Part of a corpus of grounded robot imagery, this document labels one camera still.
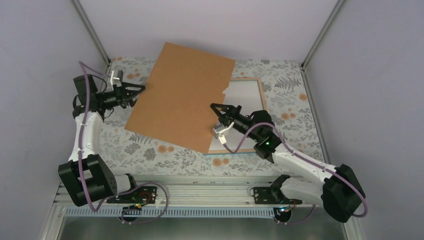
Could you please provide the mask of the brown backing board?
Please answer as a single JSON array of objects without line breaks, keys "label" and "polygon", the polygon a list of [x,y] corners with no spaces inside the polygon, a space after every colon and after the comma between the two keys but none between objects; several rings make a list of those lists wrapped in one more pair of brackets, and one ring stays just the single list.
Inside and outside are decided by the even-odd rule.
[{"label": "brown backing board", "polygon": [[125,125],[127,131],[207,153],[236,60],[166,42]]}]

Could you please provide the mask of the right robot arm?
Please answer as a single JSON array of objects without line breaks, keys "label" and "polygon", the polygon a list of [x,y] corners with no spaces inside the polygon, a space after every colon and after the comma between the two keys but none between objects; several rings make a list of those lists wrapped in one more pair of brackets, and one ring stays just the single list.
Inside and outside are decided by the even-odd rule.
[{"label": "right robot arm", "polygon": [[261,159],[289,168],[302,178],[282,174],[271,183],[269,194],[260,194],[260,198],[269,197],[269,204],[295,206],[306,202],[313,208],[320,206],[340,223],[368,215],[366,194],[351,167],[316,160],[290,146],[266,110],[242,115],[240,105],[212,103],[210,108],[219,121],[213,128],[214,137],[227,151],[236,154],[241,148],[238,145],[231,150],[226,144],[226,134],[236,130],[243,135],[241,143],[246,139],[254,141],[253,149]]}]

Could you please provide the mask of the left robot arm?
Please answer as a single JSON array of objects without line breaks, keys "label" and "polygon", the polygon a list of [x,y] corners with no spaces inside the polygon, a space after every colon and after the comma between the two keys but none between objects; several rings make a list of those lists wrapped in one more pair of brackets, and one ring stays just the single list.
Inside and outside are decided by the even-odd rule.
[{"label": "left robot arm", "polygon": [[136,98],[146,87],[122,81],[118,72],[110,91],[98,90],[94,75],[73,79],[77,95],[73,99],[72,116],[76,135],[67,163],[58,167],[58,175],[75,206],[81,207],[106,200],[117,194],[131,203],[139,197],[139,188],[131,174],[115,175],[100,156],[100,136],[106,111],[116,107],[133,107]]}]

